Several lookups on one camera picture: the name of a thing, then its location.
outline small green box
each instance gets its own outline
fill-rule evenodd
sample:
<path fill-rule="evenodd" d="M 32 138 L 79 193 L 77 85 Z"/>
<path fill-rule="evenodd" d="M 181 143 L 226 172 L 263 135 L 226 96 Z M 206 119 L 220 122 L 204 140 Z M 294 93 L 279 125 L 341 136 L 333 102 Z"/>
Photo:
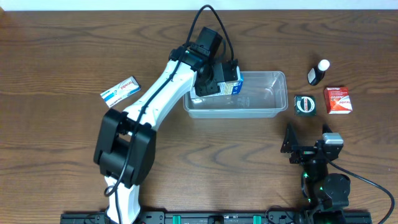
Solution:
<path fill-rule="evenodd" d="M 317 105 L 313 96 L 294 97 L 294 115 L 314 116 L 317 114 Z"/>

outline red and white box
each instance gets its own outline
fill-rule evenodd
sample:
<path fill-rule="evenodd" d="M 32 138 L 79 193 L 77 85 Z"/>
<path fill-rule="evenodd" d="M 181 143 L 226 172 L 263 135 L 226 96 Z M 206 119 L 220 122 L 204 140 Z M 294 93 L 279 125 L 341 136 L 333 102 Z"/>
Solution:
<path fill-rule="evenodd" d="M 323 93 L 328 114 L 348 114 L 353 110 L 347 87 L 328 87 Z"/>

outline black bottle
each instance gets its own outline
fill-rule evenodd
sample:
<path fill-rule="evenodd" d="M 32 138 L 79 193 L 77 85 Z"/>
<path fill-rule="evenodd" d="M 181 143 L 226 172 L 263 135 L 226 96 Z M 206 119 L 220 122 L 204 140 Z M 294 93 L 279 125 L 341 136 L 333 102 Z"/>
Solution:
<path fill-rule="evenodd" d="M 308 83 L 310 85 L 317 85 L 325 76 L 325 71 L 329 68 L 330 62 L 323 59 L 319 62 L 318 66 L 313 67 L 308 73 Z"/>

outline bottle label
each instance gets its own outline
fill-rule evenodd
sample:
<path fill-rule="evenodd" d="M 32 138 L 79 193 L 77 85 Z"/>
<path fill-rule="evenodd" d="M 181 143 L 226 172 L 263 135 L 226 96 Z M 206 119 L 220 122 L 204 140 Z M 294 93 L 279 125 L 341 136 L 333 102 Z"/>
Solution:
<path fill-rule="evenodd" d="M 311 83 L 315 79 L 315 69 L 311 69 L 308 73 L 308 82 Z"/>

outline wooden table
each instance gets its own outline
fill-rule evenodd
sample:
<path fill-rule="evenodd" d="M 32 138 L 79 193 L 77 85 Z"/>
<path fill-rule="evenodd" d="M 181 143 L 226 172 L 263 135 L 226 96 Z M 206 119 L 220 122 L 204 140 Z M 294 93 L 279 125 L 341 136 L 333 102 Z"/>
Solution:
<path fill-rule="evenodd" d="M 93 153 L 102 116 L 100 93 L 134 75 L 142 91 L 185 42 L 196 12 L 6 12 L 0 19 L 1 223 L 59 223 L 67 211 L 108 206 Z M 293 122 L 303 144 L 324 122 L 345 146 L 336 160 L 398 195 L 397 11 L 221 11 L 241 70 L 280 70 L 289 108 L 270 119 L 191 119 L 179 101 L 157 135 L 154 166 L 141 205 L 175 210 L 263 210 L 305 203 L 299 165 L 280 153 Z M 209 12 L 193 40 L 208 26 Z M 310 67 L 331 67 L 317 86 Z M 347 86 L 354 111 L 326 114 L 323 89 Z M 297 94 L 315 96 L 318 115 L 294 116 Z M 377 223 L 387 195 L 351 178 L 352 209 Z M 398 222 L 394 212 L 388 223 Z"/>

